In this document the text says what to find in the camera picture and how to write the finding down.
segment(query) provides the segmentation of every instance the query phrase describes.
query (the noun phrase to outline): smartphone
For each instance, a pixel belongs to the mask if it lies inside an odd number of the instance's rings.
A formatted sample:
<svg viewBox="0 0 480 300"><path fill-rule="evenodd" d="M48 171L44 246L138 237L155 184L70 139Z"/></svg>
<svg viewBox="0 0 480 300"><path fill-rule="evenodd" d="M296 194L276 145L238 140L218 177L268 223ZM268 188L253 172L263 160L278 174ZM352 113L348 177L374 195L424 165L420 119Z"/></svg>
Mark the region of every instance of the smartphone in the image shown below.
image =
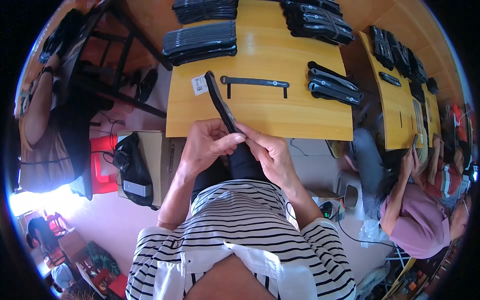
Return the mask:
<svg viewBox="0 0 480 300"><path fill-rule="evenodd" d="M412 151L413 151L413 148L415 148L415 146L417 145L418 139L419 139L419 135L415 134L415 137L413 138Z"/></svg>
<svg viewBox="0 0 480 300"><path fill-rule="evenodd" d="M135 182L123 181L123 190L125 192L131 192L142 197L148 197L152 194L152 185L141 185Z"/></svg>

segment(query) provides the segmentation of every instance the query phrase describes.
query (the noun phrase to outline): striped shirt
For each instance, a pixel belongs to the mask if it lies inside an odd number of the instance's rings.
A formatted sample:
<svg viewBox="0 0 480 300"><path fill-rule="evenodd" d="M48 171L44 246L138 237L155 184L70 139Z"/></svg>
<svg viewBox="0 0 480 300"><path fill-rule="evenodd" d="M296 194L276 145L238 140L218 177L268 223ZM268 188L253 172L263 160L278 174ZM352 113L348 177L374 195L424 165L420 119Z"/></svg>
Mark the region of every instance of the striped shirt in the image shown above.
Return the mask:
<svg viewBox="0 0 480 300"><path fill-rule="evenodd" d="M309 288L318 299L355 298L355 282L335 225L319 218L298 232L287 221L280 189L256 180L231 180L203 190L192 204L192 217L174 231L161 227L142 230L127 298L161 299L165 294L159 294L160 287L169 285L182 285L178 288L185 296L208 269L198 272L197 268L187 275L182 272L183 277L177 280L181 282L175 282L178 278L171 276L171 268L184 263L185 256L196 250L224 251L226 245L273 254L281 266L295 263L304 267L312 278ZM286 299L281 291L288 283L277 280L281 277L255 272L243 262L274 297Z"/></svg>
<svg viewBox="0 0 480 300"><path fill-rule="evenodd" d="M420 181L425 192L437 198L448 198L454 195L463 180L463 175L455 164L444 165L441 159L438 159L437 162L435 184L428 182L428 172L429 170L427 169L420 174Z"/></svg>

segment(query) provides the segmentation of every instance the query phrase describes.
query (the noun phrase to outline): plastic bag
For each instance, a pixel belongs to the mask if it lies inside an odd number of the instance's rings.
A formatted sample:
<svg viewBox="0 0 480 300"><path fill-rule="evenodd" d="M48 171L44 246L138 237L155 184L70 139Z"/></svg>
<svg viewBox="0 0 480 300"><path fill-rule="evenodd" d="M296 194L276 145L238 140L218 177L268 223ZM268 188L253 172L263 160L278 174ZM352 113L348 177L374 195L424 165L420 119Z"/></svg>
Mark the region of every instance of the plastic bag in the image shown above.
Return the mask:
<svg viewBox="0 0 480 300"><path fill-rule="evenodd" d="M365 240L365 241L386 240L387 234L381 228L378 227L379 224L380 224L379 221L372 220L372 219L363 221L363 225L360 227L359 240ZM368 248L371 245L374 245L374 244L365 243L365 242L361 243L361 246L363 248Z"/></svg>

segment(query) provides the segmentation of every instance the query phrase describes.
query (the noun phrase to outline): wristwatch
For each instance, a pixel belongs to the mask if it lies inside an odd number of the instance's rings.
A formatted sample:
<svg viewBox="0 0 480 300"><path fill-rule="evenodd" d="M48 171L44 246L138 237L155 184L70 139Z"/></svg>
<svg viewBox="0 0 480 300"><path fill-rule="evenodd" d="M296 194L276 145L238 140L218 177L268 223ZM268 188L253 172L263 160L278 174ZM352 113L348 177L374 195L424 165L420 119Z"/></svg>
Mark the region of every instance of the wristwatch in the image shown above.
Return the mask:
<svg viewBox="0 0 480 300"><path fill-rule="evenodd" d="M42 69L42 74L45 73L45 72L48 72L48 73L52 74L52 76L53 76L53 69L52 69L52 67L50 67L50 66L44 67L44 68Z"/></svg>

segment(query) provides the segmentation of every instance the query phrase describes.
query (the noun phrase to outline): barcode label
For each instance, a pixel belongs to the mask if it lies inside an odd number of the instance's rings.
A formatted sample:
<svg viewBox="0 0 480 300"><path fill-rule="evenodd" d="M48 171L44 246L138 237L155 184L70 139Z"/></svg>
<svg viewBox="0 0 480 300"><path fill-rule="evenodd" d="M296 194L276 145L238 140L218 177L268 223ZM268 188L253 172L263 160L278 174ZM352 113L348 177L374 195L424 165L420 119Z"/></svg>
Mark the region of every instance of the barcode label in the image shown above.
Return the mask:
<svg viewBox="0 0 480 300"><path fill-rule="evenodd" d="M207 81L205 75L198 76L192 79L192 87L195 96L208 92Z"/></svg>

